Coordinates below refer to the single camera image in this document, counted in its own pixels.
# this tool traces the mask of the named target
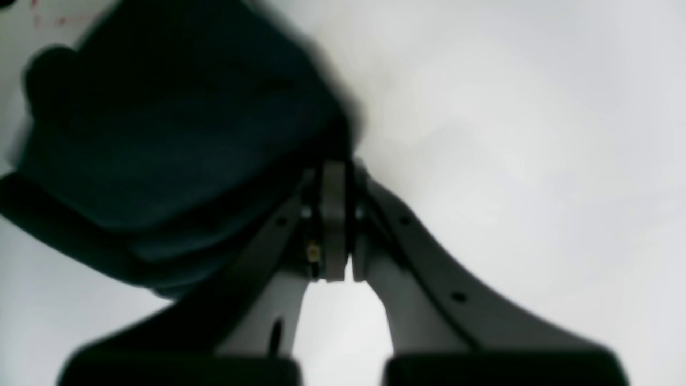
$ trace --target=white surface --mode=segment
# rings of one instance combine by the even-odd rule
[[[686,385],[683,2],[269,3],[360,101],[371,172],[463,265],[614,349],[633,385]],[[41,4],[51,17],[86,7]],[[35,30],[32,17],[21,0],[0,14],[5,144],[21,66],[86,27]],[[3,386],[50,384],[79,344],[165,305],[0,232]],[[312,286],[295,349],[308,386],[378,385],[384,323],[366,285]]]

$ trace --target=white background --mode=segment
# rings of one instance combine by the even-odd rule
[[[0,14],[4,149],[28,58],[73,43],[108,4]],[[359,102],[375,178],[464,266],[612,348],[633,385],[686,385],[686,2],[268,5]],[[166,305],[0,222],[0,385],[50,385],[79,345]],[[311,286],[295,348],[307,385],[378,385],[385,323],[366,284]]]

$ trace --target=dark fabric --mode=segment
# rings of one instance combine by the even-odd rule
[[[235,0],[123,0],[77,50],[36,55],[25,88],[35,125],[10,180],[31,194],[5,193],[3,214],[150,288],[206,277],[217,258],[189,256],[240,249],[305,166],[353,150],[348,116],[306,51]],[[65,247],[29,197],[107,252]]]

